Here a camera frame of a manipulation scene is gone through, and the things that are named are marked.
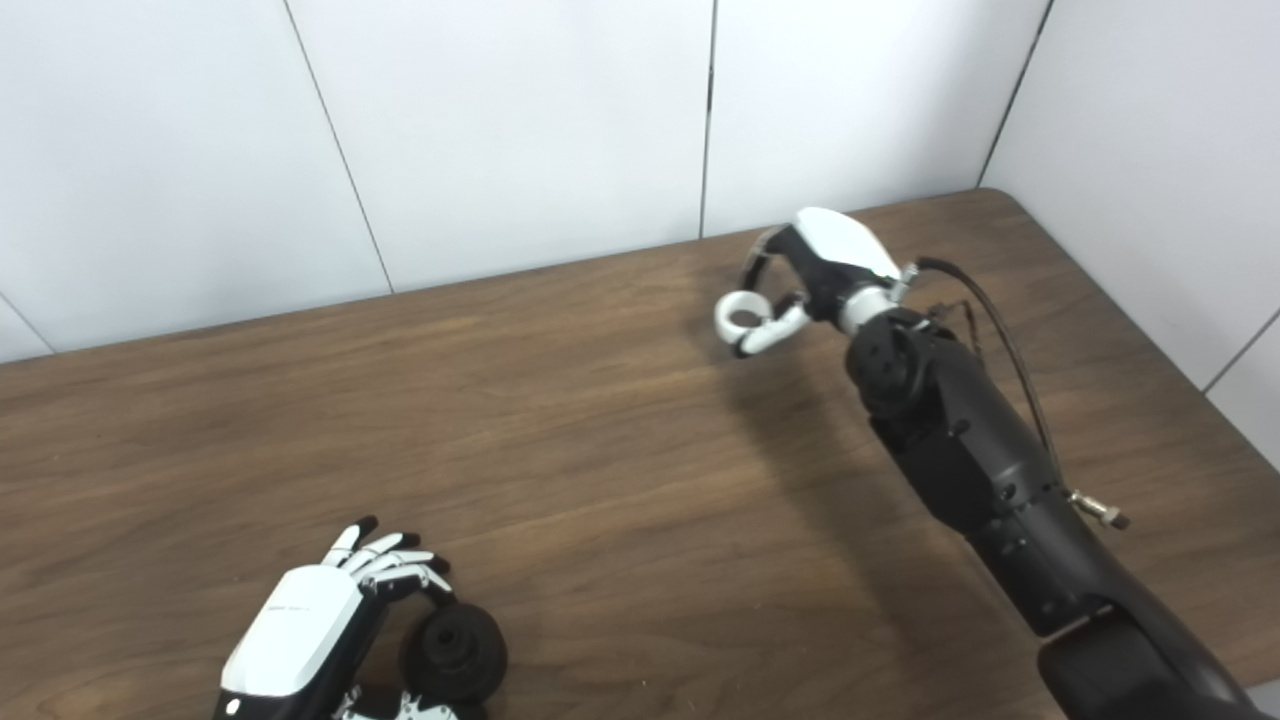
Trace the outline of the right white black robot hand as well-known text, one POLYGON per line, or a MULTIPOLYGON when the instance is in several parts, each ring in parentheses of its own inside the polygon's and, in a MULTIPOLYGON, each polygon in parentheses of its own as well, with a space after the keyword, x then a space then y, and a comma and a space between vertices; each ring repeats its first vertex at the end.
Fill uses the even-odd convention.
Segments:
POLYGON ((859 220, 804 208, 756 238, 739 287, 716 302, 716 333, 739 357, 756 356, 815 323, 854 340, 869 322, 901 306, 916 273, 914 265, 901 268, 859 220), (785 260, 801 282, 777 302, 758 290, 774 259, 785 260))

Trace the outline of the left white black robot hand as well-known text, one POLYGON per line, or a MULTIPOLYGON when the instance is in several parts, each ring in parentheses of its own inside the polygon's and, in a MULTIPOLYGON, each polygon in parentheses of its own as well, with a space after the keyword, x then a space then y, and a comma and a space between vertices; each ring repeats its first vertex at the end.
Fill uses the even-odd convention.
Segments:
POLYGON ((225 661, 216 719, 485 719, 509 666, 497 620, 462 602, 451 564, 415 533, 349 524, 317 562, 285 571, 225 661), (431 611, 403 641, 397 687, 358 673, 392 605, 431 611))

